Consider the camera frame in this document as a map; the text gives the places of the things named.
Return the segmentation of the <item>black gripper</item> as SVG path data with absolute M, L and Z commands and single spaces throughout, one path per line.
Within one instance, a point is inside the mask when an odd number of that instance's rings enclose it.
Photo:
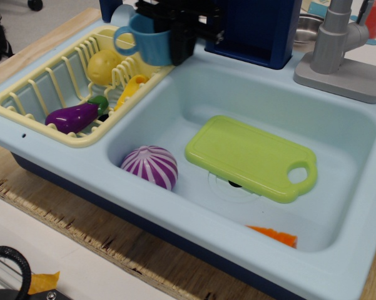
M 215 44 L 223 40 L 222 12 L 213 1 L 137 1 L 136 12 L 153 20 L 155 33 L 171 30 L 170 55 L 174 66 L 193 55 L 196 37 Z

